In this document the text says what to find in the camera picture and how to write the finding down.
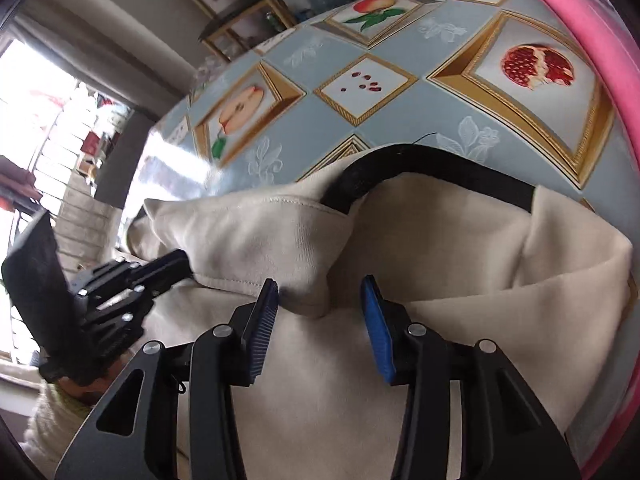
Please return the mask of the person's left hand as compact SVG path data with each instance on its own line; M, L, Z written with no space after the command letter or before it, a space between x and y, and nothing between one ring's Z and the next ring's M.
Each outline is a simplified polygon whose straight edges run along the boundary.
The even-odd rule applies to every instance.
M68 377L62 377L56 382L56 385L71 398L86 405L94 405L110 388L112 382L114 382L131 358L132 352L130 350L125 351L103 375L89 385L78 385Z

